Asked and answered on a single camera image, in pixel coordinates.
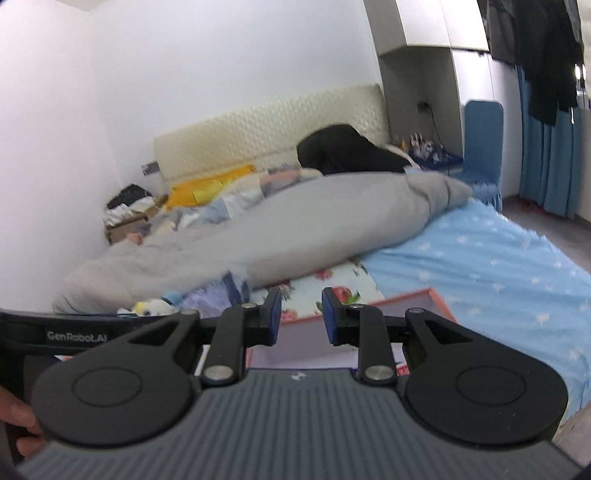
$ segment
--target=grey blanket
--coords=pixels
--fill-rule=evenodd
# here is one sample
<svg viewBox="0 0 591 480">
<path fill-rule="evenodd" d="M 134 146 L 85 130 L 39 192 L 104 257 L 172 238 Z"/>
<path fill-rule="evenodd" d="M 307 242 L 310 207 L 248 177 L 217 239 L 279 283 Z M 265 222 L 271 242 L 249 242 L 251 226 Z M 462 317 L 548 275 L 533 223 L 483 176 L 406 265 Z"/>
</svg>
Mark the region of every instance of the grey blanket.
<svg viewBox="0 0 591 480">
<path fill-rule="evenodd" d="M 186 294 L 229 270 L 254 288 L 296 278 L 363 252 L 399 244 L 470 187 L 437 173 L 356 173 L 292 187 L 219 225 L 120 242 L 70 274 L 55 312 L 114 313 L 176 290 Z"/>
</svg>

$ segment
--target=ceiling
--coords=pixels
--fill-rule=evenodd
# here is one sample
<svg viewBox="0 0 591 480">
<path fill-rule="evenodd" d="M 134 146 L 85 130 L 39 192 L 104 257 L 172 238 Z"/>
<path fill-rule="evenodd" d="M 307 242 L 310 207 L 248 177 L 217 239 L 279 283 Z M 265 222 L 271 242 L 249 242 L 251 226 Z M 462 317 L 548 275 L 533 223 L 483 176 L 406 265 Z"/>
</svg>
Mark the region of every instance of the ceiling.
<svg viewBox="0 0 591 480">
<path fill-rule="evenodd" d="M 104 4 L 107 0 L 57 0 L 63 4 L 71 5 L 90 12 L 93 8 L 98 7 L 100 4 Z"/>
</svg>

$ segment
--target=blue bedsheet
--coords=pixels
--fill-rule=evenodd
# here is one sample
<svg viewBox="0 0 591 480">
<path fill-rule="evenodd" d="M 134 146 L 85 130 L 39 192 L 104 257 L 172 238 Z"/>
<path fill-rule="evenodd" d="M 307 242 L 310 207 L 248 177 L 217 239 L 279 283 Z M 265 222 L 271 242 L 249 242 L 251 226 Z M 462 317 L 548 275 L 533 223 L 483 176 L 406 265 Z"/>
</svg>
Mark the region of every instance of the blue bedsheet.
<svg viewBox="0 0 591 480">
<path fill-rule="evenodd" d="M 434 287 L 463 326 L 551 365 L 563 420 L 591 399 L 591 275 L 546 237 L 471 202 L 363 263 L 386 297 Z"/>
</svg>

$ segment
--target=power outlet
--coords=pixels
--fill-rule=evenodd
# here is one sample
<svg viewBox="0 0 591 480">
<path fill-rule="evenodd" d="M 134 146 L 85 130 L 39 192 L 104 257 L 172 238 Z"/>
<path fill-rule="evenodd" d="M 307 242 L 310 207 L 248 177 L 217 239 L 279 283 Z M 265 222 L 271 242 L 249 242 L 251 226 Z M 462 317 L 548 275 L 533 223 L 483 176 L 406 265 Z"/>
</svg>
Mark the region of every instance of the power outlet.
<svg viewBox="0 0 591 480">
<path fill-rule="evenodd" d="M 431 111 L 431 105 L 428 102 L 417 102 L 418 113 L 429 113 Z"/>
<path fill-rule="evenodd" d="M 142 172 L 144 175 L 150 175 L 152 173 L 157 173 L 160 171 L 160 165 L 158 165 L 157 161 L 153 161 L 152 163 L 146 163 L 146 165 L 142 165 Z"/>
</svg>

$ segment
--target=yellow pillow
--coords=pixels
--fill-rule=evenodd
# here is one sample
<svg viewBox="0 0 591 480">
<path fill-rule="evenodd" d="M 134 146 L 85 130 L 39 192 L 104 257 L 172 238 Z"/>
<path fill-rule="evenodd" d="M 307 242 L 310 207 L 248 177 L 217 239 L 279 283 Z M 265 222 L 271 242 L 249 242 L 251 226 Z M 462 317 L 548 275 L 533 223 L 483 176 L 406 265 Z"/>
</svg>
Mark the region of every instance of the yellow pillow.
<svg viewBox="0 0 591 480">
<path fill-rule="evenodd" d="M 184 181 L 171 188 L 166 209 L 176 207 L 196 207 L 206 205 L 234 180 L 239 179 L 255 171 L 252 163 L 234 168 L 219 175 Z"/>
</svg>

